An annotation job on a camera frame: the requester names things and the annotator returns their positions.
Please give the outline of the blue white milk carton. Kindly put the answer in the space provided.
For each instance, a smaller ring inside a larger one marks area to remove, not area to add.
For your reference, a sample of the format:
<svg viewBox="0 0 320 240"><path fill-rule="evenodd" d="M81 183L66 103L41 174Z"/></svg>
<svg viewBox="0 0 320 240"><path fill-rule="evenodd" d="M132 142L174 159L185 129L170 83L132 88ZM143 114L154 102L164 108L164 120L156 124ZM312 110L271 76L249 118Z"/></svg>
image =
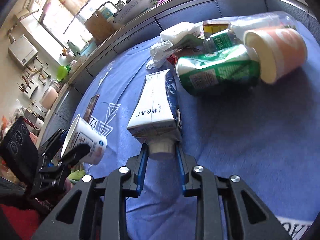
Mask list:
<svg viewBox="0 0 320 240"><path fill-rule="evenodd" d="M181 140L181 115L174 75L170 69L145 76L127 130L140 142L157 138Z"/></svg>

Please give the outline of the green beer can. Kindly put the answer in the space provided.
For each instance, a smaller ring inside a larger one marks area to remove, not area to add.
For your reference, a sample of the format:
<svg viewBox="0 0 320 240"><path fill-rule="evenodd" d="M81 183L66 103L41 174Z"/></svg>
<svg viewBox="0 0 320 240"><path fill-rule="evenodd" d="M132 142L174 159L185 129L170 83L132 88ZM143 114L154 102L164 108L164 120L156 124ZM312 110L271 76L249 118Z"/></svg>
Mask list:
<svg viewBox="0 0 320 240"><path fill-rule="evenodd" d="M260 78L259 57L243 44L212 54L180 57L175 69L182 87L193 96L247 90Z"/></svg>

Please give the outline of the clear plastic water bottle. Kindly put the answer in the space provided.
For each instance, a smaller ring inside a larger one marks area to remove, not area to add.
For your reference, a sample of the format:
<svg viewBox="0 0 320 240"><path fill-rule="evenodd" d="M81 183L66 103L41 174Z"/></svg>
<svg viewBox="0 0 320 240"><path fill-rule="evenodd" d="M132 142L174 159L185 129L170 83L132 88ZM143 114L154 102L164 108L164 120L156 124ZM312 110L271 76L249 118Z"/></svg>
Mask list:
<svg viewBox="0 0 320 240"><path fill-rule="evenodd" d="M283 11L240 16L228 22L229 27L226 30L210 35L210 37L204 37L202 44L203 52L213 53L242 44L244 41L244 33L249 30L275 27L298 29L297 21Z"/></svg>

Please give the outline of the red snack wrapper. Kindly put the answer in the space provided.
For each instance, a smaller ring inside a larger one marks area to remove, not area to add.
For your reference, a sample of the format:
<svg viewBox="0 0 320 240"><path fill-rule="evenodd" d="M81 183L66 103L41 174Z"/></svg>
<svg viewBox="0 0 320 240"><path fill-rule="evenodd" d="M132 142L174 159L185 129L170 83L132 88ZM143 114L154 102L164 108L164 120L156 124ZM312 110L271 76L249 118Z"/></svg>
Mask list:
<svg viewBox="0 0 320 240"><path fill-rule="evenodd" d="M178 57L175 54L172 54L167 58L167 61L174 66L178 61Z"/></svg>

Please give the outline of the white plastic bag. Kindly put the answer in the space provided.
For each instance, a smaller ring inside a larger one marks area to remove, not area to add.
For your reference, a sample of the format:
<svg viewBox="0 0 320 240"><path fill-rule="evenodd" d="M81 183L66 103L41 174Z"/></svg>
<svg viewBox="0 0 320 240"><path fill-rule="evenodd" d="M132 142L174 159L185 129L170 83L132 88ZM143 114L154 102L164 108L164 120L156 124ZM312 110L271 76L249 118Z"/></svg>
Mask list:
<svg viewBox="0 0 320 240"><path fill-rule="evenodd" d="M174 45L170 41L156 43L150 47L150 56L146 64L146 69L161 68L168 57L175 51L172 49Z"/></svg>

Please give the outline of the kitchen counter with cabinets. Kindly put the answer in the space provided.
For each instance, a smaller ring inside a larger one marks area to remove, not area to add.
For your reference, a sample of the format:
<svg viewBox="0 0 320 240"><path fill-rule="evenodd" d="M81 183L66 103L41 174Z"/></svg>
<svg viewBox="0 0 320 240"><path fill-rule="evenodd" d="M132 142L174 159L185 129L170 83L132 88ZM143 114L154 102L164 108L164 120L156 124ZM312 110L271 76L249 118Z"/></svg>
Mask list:
<svg viewBox="0 0 320 240"><path fill-rule="evenodd" d="M86 59L61 88L38 136L40 146L55 129L67 128L81 97L97 74L117 55L152 39L180 22L285 11L319 40L319 21L305 0L170 0L139 15L111 35Z"/></svg>

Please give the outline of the black plastic crate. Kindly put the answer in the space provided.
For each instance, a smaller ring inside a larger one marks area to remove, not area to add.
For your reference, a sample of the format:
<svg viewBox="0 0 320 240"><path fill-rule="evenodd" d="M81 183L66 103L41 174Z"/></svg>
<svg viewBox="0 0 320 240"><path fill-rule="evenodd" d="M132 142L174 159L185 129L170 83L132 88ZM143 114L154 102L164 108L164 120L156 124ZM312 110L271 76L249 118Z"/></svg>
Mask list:
<svg viewBox="0 0 320 240"><path fill-rule="evenodd" d="M27 186L33 184L39 153L23 117L15 121L1 141L1 157L19 181Z"/></svg>

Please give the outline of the smartphone in red case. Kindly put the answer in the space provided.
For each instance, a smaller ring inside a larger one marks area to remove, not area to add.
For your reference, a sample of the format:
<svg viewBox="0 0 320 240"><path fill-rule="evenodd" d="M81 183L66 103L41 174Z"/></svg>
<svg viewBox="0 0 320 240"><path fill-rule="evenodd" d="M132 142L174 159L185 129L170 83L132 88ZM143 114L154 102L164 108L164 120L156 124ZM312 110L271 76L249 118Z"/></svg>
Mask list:
<svg viewBox="0 0 320 240"><path fill-rule="evenodd" d="M99 94L96 94L95 96L91 97L90 101L89 101L89 104L86 108L86 111L85 111L85 114L84 114L84 117L83 119L89 123L90 119L91 119L91 116L92 116L92 112L96 106L96 103L99 99Z"/></svg>

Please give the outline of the pink white electric kettle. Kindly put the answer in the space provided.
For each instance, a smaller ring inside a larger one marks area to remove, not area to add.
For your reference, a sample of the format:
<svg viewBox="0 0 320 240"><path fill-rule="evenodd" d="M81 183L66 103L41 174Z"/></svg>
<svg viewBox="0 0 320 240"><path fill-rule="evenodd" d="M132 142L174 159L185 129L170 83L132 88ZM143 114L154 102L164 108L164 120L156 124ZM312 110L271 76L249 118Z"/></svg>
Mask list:
<svg viewBox="0 0 320 240"><path fill-rule="evenodd" d="M60 92L60 84L57 81L52 81L50 86L44 92L42 98L40 99L40 105L47 110L50 110L55 100Z"/></svg>

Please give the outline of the blue patterned tablecloth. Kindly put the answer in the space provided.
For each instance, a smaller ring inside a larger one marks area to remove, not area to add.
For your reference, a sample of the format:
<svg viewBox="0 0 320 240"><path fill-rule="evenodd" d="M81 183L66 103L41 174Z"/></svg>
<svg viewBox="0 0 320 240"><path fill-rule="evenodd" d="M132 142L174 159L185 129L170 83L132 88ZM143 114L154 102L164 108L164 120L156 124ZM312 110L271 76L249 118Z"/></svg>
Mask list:
<svg viewBox="0 0 320 240"><path fill-rule="evenodd" d="M319 213L319 45L308 28L298 31L308 48L306 63L274 85L260 83L245 93L194 97L177 86L183 150L221 177L239 175L276 215L292 239L300 239ZM96 94L91 125L107 138L94 178L107 176L140 152L127 130L145 76L150 47L140 43L104 60L88 89L71 89L45 137L67 129ZM185 198L174 160L150 160L143 192L126 201L131 239L194 239L196 199Z"/></svg>

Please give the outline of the green plastic cup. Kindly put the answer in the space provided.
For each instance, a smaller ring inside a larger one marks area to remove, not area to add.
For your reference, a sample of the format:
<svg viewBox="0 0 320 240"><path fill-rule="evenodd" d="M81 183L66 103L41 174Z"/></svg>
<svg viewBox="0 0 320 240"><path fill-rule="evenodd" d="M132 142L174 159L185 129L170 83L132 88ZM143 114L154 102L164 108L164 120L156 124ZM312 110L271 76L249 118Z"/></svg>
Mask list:
<svg viewBox="0 0 320 240"><path fill-rule="evenodd" d="M57 82L61 82L69 73L69 66L60 66L57 69L56 80Z"/></svg>

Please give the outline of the wooden cutting board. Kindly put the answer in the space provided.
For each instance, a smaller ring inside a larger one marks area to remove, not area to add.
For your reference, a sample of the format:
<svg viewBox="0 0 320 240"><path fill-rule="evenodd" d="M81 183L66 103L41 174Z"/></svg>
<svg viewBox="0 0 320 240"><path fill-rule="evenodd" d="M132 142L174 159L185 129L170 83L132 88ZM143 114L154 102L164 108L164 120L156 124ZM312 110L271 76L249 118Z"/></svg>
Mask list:
<svg viewBox="0 0 320 240"><path fill-rule="evenodd" d="M93 36L97 46L101 45L107 38L116 32L116 29L110 24L99 11L93 12L92 16L84 23L87 30Z"/></svg>

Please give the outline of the yellow red small box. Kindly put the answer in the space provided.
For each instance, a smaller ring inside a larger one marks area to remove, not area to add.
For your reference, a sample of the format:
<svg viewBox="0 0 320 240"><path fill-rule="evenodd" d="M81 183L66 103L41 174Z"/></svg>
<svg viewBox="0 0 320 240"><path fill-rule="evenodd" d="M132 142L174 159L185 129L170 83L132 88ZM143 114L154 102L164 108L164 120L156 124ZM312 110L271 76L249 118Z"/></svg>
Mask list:
<svg viewBox="0 0 320 240"><path fill-rule="evenodd" d="M204 21L202 24L205 37L226 30L229 27L228 21Z"/></svg>

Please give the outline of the white enamel basin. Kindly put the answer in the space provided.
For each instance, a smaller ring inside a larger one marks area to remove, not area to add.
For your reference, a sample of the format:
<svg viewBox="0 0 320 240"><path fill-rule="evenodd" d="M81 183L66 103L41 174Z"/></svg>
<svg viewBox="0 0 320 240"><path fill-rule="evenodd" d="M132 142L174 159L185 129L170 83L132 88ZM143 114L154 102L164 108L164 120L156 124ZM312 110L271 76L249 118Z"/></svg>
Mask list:
<svg viewBox="0 0 320 240"><path fill-rule="evenodd" d="M135 19L137 16L149 9L150 0L130 0L118 11L113 23L126 25L131 20Z"/></svg>

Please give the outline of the white wall water heater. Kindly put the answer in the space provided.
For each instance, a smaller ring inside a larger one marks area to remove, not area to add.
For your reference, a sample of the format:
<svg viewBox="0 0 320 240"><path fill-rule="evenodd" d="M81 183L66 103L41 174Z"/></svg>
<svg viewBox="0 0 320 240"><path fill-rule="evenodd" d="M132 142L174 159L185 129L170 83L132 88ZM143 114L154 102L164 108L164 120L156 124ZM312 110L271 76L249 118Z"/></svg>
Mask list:
<svg viewBox="0 0 320 240"><path fill-rule="evenodd" d="M8 53L19 67L25 68L38 55L38 50L21 35L8 47Z"/></svg>

